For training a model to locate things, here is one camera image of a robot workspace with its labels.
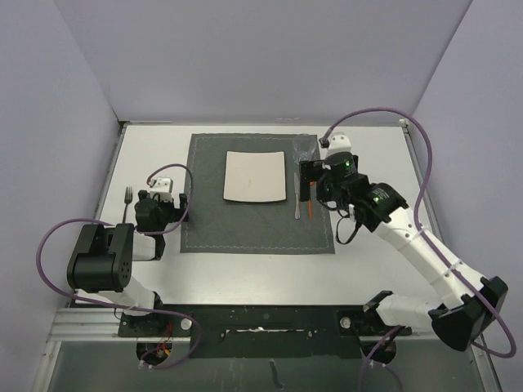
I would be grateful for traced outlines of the orange plastic spoon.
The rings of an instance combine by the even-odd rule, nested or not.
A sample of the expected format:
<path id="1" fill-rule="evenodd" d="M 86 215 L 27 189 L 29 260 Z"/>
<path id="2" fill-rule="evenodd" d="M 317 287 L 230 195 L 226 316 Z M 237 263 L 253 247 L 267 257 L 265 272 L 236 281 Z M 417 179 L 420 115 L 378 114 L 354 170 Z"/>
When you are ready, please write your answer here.
<path id="1" fill-rule="evenodd" d="M 309 190 L 310 190 L 310 198 L 309 198 L 309 201 L 307 202 L 307 208 L 308 208 L 308 217 L 310 220 L 313 219 L 313 202 L 312 202 L 312 196 L 313 196 L 313 188 L 315 186 L 315 182 L 314 181 L 311 181 L 309 183 Z"/>

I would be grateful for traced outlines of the silver table knife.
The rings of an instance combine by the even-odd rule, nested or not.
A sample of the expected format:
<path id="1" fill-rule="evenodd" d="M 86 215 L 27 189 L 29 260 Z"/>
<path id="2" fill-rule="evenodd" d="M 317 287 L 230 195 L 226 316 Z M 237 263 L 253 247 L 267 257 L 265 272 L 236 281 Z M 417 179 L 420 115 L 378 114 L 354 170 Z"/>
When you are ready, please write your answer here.
<path id="1" fill-rule="evenodd" d="M 295 200 L 295 209 L 294 209 L 294 218 L 299 220 L 301 218 L 300 210 L 300 178 L 298 172 L 293 173 L 293 184 L 294 184 L 294 200 Z"/>

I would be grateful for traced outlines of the clear drinking glass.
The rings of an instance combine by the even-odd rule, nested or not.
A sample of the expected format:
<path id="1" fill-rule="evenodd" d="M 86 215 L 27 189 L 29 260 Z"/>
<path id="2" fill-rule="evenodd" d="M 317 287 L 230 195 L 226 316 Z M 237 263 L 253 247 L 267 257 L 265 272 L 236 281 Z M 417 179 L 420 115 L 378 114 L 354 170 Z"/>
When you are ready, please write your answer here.
<path id="1" fill-rule="evenodd" d="M 316 136 L 299 134 L 293 137 L 293 161 L 299 164 L 302 161 L 310 161 L 317 150 Z"/>

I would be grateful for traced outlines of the black metal fork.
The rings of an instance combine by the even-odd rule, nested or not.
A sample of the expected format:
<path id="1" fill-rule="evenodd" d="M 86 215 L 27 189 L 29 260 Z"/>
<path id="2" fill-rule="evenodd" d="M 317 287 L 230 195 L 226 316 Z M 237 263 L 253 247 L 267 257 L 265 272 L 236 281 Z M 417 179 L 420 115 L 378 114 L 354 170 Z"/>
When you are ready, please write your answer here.
<path id="1" fill-rule="evenodd" d="M 124 202 L 123 217 L 122 217 L 123 223 L 126 222 L 127 210 L 129 208 L 130 204 L 132 203 L 132 200 L 133 200 L 133 189 L 131 186 L 127 186 L 125 189 L 124 200 L 123 200 L 123 202 Z"/>

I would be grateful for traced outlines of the grey cloth placemat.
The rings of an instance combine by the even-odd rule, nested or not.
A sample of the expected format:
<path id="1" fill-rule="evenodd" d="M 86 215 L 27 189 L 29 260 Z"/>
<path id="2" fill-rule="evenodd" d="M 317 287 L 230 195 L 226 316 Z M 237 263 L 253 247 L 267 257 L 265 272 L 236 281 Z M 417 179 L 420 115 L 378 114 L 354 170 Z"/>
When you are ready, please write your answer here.
<path id="1" fill-rule="evenodd" d="M 291 134 L 194 134 L 187 166 L 195 180 L 189 221 L 181 227 L 183 253 L 333 254 L 330 214 L 318 203 L 300 204 L 295 218 Z M 223 190 L 227 152 L 274 153 L 285 157 L 284 201 L 237 203 L 226 201 Z"/>

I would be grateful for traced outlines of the white rectangular plate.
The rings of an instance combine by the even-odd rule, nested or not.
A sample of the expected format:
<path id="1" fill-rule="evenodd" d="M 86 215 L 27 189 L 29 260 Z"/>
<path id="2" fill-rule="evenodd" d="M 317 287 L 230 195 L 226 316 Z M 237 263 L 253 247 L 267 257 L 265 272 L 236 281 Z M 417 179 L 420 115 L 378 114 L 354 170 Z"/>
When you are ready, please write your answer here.
<path id="1" fill-rule="evenodd" d="M 286 197 L 284 151 L 226 153 L 223 191 L 226 201 L 276 203 L 284 201 Z"/>

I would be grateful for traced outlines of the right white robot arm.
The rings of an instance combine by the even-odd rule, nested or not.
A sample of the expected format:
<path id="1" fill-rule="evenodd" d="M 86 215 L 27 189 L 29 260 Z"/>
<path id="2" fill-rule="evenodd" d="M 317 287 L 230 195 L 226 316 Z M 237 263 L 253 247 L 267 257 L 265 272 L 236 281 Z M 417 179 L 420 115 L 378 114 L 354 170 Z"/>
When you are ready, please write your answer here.
<path id="1" fill-rule="evenodd" d="M 381 334 L 391 326 L 432 330 L 448 347 L 464 351 L 494 321 L 507 284 L 478 273 L 417 225 L 406 200 L 390 185 L 372 183 L 359 173 L 356 157 L 341 153 L 303 161 L 299 178 L 301 201 L 310 199 L 310 184 L 315 183 L 319 203 L 392 245 L 439 297 L 432 301 L 380 293 L 364 313 L 370 332 Z"/>

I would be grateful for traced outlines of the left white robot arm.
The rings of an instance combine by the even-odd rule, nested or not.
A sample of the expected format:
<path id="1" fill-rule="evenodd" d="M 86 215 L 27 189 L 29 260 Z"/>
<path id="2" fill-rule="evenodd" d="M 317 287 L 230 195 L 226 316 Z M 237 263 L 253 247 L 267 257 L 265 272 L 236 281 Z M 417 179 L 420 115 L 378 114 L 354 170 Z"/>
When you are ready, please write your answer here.
<path id="1" fill-rule="evenodd" d="M 166 326 L 159 295 L 132 277 L 133 261 L 156 261 L 165 249 L 163 231 L 171 223 L 188 221 L 188 197 L 179 195 L 176 207 L 168 192 L 138 192 L 134 206 L 136 224 L 84 225 L 67 268 L 67 282 L 74 290 L 98 294 L 123 313 L 138 316 L 137 326 L 155 336 Z"/>

